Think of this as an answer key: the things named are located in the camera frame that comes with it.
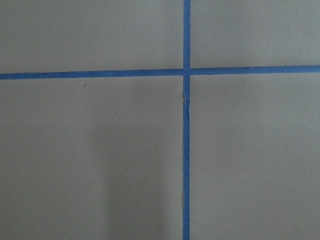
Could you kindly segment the blue tape strip lengthwise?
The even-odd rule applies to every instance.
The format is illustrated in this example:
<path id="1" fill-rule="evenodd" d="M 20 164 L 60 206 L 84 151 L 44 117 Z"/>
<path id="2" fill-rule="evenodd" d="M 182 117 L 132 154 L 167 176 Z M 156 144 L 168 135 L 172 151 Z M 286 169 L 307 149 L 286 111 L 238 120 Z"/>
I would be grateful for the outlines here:
<path id="1" fill-rule="evenodd" d="M 182 239 L 190 239 L 191 1 L 183 1 L 183 209 Z"/>

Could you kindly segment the blue tape strip crosswise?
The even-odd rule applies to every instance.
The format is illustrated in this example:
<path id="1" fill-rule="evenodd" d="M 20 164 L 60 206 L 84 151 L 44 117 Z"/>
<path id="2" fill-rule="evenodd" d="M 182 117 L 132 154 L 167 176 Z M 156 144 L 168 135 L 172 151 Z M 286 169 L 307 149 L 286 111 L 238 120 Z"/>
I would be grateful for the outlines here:
<path id="1" fill-rule="evenodd" d="M 204 75 L 237 75 L 237 74 L 293 74 L 319 73 L 319 65 L 292 66 L 247 66 L 247 67 L 214 67 L 192 68 L 191 76 Z M 137 70 L 97 70 L 97 71 L 67 71 L 67 72 L 25 72 L 2 73 L 1 80 L 29 79 L 77 79 L 77 78 L 118 78 L 118 77 L 166 77 L 183 76 L 183 69 L 137 69 Z"/>

